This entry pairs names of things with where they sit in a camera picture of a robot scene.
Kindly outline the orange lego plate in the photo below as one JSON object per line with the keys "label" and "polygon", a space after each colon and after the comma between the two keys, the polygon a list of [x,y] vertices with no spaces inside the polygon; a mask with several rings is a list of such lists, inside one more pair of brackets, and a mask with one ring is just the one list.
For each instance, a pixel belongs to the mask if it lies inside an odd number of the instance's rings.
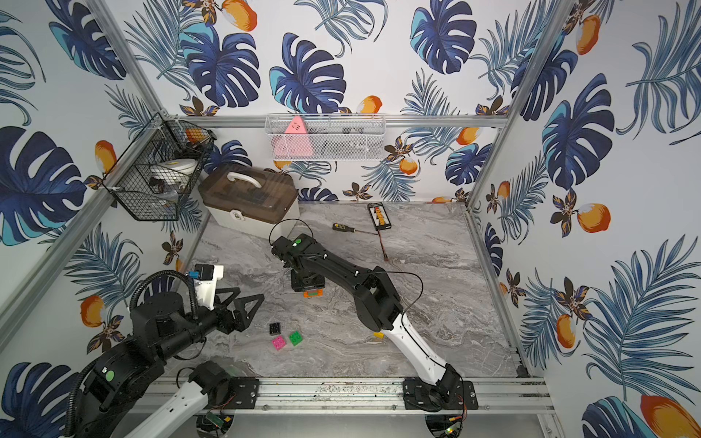
{"label": "orange lego plate", "polygon": [[323,297],[323,295],[324,295],[323,289],[303,292],[303,297],[306,297],[306,299],[311,299],[312,297]]}

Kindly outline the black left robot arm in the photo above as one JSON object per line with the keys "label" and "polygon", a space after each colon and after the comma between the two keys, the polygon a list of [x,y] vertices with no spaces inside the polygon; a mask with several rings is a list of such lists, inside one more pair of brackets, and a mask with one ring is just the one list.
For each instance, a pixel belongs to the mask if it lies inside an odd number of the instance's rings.
{"label": "black left robot arm", "polygon": [[242,297],[239,288],[214,292],[211,307],[198,302],[195,278],[174,270],[146,277],[129,303],[133,333],[90,362],[68,396],[67,437],[109,437],[164,374],[170,359],[206,342],[213,331],[243,332],[265,300]]}

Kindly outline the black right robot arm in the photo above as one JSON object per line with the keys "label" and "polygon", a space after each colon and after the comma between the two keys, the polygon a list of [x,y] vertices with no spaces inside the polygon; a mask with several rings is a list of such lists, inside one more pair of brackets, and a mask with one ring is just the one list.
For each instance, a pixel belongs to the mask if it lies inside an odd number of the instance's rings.
{"label": "black right robot arm", "polygon": [[462,376],[414,328],[388,271],[354,265],[305,234],[294,240],[279,237],[271,244],[271,253],[300,286],[323,278],[347,291],[359,321],[385,335],[408,359],[416,376],[403,381],[407,410],[440,412],[467,406],[469,390]]}

